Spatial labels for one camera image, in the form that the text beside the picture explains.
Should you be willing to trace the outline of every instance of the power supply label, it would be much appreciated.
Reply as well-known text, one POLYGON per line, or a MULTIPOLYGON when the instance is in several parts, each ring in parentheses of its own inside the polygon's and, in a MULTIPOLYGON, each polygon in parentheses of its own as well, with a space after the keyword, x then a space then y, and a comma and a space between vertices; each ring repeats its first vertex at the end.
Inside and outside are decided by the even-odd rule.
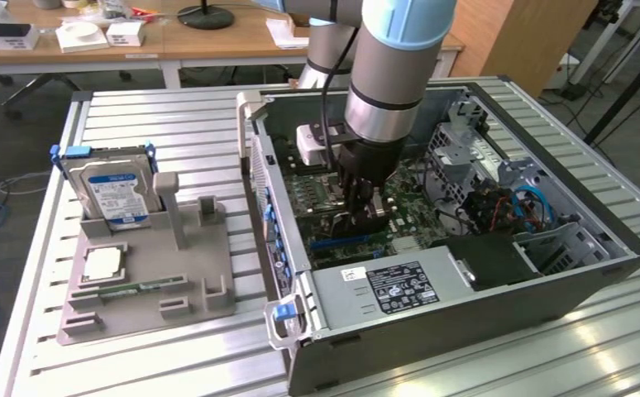
POLYGON ((385 314, 440 301, 417 261, 370 270, 366 278, 385 314))
POLYGON ((134 174, 98 175, 89 178, 98 208, 112 223, 141 222, 148 217, 144 196, 136 192, 134 174))

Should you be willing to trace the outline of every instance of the metal workbench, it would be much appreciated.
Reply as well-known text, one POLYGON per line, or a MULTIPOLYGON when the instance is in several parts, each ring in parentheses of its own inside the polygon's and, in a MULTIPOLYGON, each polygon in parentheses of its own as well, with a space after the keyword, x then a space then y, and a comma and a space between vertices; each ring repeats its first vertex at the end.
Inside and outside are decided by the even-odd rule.
MULTIPOLYGON (((490 78, 474 81, 640 235, 637 188, 513 84, 490 78)), ((178 201, 217 195, 228 210, 237 313, 98 342, 57 344, 81 210, 73 191, 53 172, 0 356, 0 396, 285 395, 282 357, 265 341, 264 283, 236 151, 233 99, 249 88, 94 93, 72 102, 60 142, 61 146, 129 146, 150 140, 160 170, 180 173, 178 201)), ((506 153, 518 154, 518 146, 496 124, 489 134, 506 153)), ((640 396, 640 271, 600 291, 561 320, 320 395, 634 391, 640 396)))

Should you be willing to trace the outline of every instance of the black lamp base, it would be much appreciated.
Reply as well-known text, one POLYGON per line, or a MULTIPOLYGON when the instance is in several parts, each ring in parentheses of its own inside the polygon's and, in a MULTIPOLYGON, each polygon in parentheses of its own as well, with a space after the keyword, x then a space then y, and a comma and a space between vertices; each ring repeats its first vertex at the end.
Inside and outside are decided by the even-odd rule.
POLYGON ((212 31, 233 24, 233 14, 224 8, 208 6, 208 13, 201 13, 201 7, 185 7, 177 12, 177 21, 182 25, 212 31))

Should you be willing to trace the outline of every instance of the motherboard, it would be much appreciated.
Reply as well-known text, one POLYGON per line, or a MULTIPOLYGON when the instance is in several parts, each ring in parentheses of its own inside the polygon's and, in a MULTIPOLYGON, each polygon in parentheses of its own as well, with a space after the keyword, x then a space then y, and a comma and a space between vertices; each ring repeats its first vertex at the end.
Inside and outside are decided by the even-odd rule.
POLYGON ((316 269, 422 250, 450 236, 424 194, 416 160, 402 160, 386 181, 382 192, 390 217, 386 229, 364 236, 332 238, 332 218, 345 210, 337 175, 324 167, 293 162, 293 156, 288 159, 285 188, 316 269))

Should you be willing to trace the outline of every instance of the wooden cabinet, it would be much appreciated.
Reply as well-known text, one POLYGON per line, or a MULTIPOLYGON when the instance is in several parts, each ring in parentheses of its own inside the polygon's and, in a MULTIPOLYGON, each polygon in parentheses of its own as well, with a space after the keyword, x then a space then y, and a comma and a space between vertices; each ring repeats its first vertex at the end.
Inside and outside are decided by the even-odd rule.
POLYGON ((457 0, 450 76, 504 74, 537 96, 597 0, 457 0))

